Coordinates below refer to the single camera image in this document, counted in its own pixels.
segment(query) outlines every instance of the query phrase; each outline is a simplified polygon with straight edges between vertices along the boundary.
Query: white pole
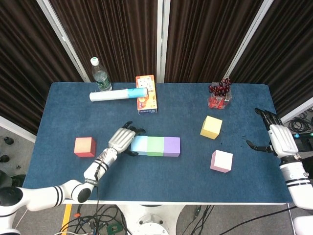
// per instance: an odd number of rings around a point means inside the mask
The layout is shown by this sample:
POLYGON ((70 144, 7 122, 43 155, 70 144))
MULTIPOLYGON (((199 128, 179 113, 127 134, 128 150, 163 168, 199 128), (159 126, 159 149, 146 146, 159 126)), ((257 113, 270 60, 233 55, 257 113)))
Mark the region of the white pole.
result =
POLYGON ((291 112, 287 113, 285 116, 281 118, 281 121, 283 123, 286 123, 287 121, 293 119, 294 117, 298 116, 300 113, 306 111, 311 107, 313 107, 313 97, 304 102, 303 104, 301 104, 300 106, 298 106, 297 108, 295 108, 294 110, 292 110, 291 112))
POLYGON ((229 68, 226 71, 224 77, 230 76, 231 72, 234 70, 235 66, 237 65, 239 59, 241 58, 243 52, 248 46, 252 36, 254 35, 255 31, 259 27, 261 21, 263 20, 265 14, 267 13, 269 7, 272 5, 273 1, 274 0, 263 1, 258 13, 256 14, 254 20, 252 21, 252 24, 250 25, 250 28, 248 29, 243 41, 241 42, 240 47, 238 48, 238 51, 236 52, 232 62, 230 63, 229 68))
POLYGON ((36 136, 31 134, 29 131, 26 131, 25 129, 21 128, 20 126, 14 124, 13 122, 9 121, 8 119, 5 119, 4 117, 0 116, 0 126, 4 129, 7 129, 8 131, 11 131, 31 142, 36 141, 36 136))
POLYGON ((62 43, 65 51, 67 52, 68 56, 70 57, 72 63, 74 64, 75 68, 77 69, 79 75, 82 77, 82 80, 84 82, 90 82, 90 79, 88 78, 88 75, 83 67, 83 64, 81 63, 80 59, 78 58, 78 55, 76 54, 76 51, 70 42, 58 16, 56 15, 53 7, 51 6, 51 3, 49 0, 37 0, 38 5, 44 12, 45 16, 47 17, 49 23, 51 24, 54 32, 58 36, 60 42, 62 43))
POLYGON ((156 82, 164 83, 171 0, 157 1, 156 82))

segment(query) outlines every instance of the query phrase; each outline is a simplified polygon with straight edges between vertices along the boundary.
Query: robotic hand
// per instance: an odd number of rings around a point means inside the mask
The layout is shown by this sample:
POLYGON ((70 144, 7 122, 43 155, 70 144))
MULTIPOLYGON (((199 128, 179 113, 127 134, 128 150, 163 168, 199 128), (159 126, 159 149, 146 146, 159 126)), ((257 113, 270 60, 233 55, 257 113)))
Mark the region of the robotic hand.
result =
POLYGON ((103 150, 98 158, 84 172, 85 182, 70 180, 60 186, 39 189, 7 187, 0 188, 0 235, 20 235, 12 229, 12 223, 17 210, 26 206, 30 211, 40 211, 56 207, 66 199, 83 203, 88 200, 91 191, 98 180, 106 173, 116 160, 119 153, 125 152, 131 156, 138 153, 129 149, 136 135, 145 133, 144 129, 136 129, 131 121, 127 122, 109 140, 109 147, 103 150))
MULTIPOLYGON (((280 118, 269 111, 255 109, 259 114, 270 138, 269 146, 256 146, 251 141, 247 144, 256 151, 273 153, 281 161, 281 169, 288 190, 294 204, 305 210, 313 210, 313 186, 305 172, 298 148, 293 140, 290 130, 283 125, 280 118)), ((298 235, 312 234, 311 224, 313 216, 297 217, 294 220, 295 231, 298 235)))

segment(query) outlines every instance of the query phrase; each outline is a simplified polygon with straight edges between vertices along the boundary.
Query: bottle cap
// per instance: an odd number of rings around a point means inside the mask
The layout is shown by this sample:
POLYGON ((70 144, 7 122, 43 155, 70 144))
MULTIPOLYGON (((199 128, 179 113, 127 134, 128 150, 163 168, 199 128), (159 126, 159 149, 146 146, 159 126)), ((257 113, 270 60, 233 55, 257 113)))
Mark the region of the bottle cap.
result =
POLYGON ((92 64, 93 66, 99 65, 99 60, 98 60, 97 57, 92 57, 92 58, 90 59, 90 62, 91 62, 91 64, 92 64))

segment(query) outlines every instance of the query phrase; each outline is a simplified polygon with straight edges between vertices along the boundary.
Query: yellow cube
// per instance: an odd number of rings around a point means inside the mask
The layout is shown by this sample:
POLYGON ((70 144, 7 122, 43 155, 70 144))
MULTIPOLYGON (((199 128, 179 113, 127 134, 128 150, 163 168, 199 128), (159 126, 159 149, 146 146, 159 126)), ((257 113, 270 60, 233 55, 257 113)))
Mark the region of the yellow cube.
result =
POLYGON ((202 129, 200 135, 216 139, 216 137, 220 134, 222 126, 222 120, 219 120, 214 117, 206 116, 204 123, 202 125, 202 129))

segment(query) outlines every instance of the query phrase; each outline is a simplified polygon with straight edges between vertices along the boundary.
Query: yellow tape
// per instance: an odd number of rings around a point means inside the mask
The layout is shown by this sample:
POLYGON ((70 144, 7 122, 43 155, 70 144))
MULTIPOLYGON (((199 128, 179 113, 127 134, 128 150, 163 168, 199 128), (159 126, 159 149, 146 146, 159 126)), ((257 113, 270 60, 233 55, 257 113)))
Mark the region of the yellow tape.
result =
POLYGON ((72 210, 72 204, 67 204, 65 206, 65 211, 64 211, 64 216, 63 216, 63 223, 62 223, 62 227, 64 225, 66 225, 69 222, 69 218, 70 218, 70 212, 72 210))

